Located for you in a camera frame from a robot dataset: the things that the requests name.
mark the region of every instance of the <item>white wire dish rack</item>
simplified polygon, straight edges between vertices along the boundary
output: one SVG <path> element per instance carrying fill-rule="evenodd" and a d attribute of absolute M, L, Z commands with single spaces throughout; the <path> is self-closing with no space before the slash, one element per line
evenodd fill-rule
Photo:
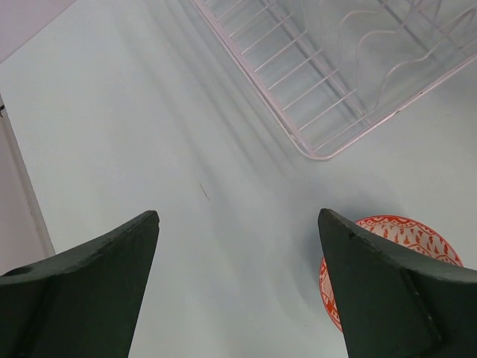
<path fill-rule="evenodd" d="M 477 0 L 192 0 L 307 157 L 325 160 L 477 57 Z"/>

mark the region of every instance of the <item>black object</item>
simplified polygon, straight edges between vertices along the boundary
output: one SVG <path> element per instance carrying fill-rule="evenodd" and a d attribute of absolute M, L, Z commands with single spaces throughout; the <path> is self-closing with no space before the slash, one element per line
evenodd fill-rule
<path fill-rule="evenodd" d="M 332 210 L 321 210 L 318 226 L 350 358 L 477 357 L 477 271 Z"/>
<path fill-rule="evenodd" d="M 158 224 L 148 211 L 0 277 L 0 358 L 126 358 Z"/>

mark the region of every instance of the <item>table surface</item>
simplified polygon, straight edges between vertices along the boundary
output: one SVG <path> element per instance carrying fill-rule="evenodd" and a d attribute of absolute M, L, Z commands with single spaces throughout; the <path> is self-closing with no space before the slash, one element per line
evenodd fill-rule
<path fill-rule="evenodd" d="M 477 63 L 329 162 L 297 152 L 188 0 L 78 0 L 0 92 L 57 252 L 159 212 L 131 357 L 346 357 L 322 207 L 416 219 L 477 269 Z"/>

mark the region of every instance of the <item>bowl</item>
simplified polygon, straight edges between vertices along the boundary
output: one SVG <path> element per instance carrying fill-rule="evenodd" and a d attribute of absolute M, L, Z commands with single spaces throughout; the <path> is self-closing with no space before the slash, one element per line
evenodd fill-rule
<path fill-rule="evenodd" d="M 402 216 L 382 215 L 359 220 L 356 224 L 420 254 L 445 263 L 463 266 L 452 246 L 441 235 L 415 220 Z M 321 260 L 320 267 L 320 293 L 329 317 L 335 326 L 343 331 L 324 258 Z"/>

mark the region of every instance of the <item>wire rack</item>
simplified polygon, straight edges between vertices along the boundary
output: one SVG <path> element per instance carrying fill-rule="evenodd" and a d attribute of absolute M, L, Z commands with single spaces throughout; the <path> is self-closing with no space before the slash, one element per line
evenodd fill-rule
<path fill-rule="evenodd" d="M 477 0 L 192 0 L 283 130 L 326 160 L 477 57 Z"/>

